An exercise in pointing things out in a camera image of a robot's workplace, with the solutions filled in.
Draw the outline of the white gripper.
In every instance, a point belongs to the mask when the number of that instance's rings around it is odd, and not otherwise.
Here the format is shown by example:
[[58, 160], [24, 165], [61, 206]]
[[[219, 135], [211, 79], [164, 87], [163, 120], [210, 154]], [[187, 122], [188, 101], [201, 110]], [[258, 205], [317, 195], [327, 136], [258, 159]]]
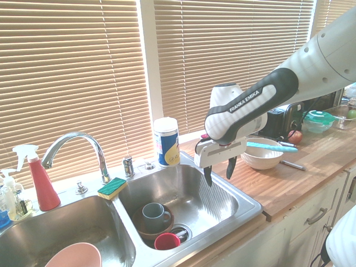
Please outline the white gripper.
[[226, 178], [230, 180], [236, 166], [237, 156], [245, 152], [246, 143], [246, 137], [242, 137], [222, 146], [208, 137], [196, 144], [194, 163], [198, 167], [204, 167], [204, 177], [209, 187], [212, 187], [212, 165], [228, 160]]

